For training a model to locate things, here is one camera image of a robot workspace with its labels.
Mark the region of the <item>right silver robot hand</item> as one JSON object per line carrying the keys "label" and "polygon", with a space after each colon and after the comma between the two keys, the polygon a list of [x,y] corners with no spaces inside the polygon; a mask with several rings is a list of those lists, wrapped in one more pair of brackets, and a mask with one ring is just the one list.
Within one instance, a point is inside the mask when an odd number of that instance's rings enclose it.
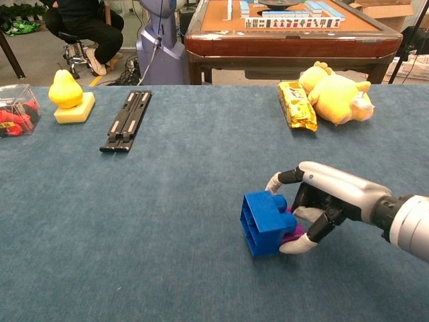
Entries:
{"label": "right silver robot hand", "polygon": [[283,243],[283,254],[303,254],[317,246],[345,219],[373,224],[373,214],[392,200],[387,187],[325,164],[303,161],[295,169],[275,173],[265,186],[276,194],[284,184],[300,183],[292,214],[311,223],[307,232]]}

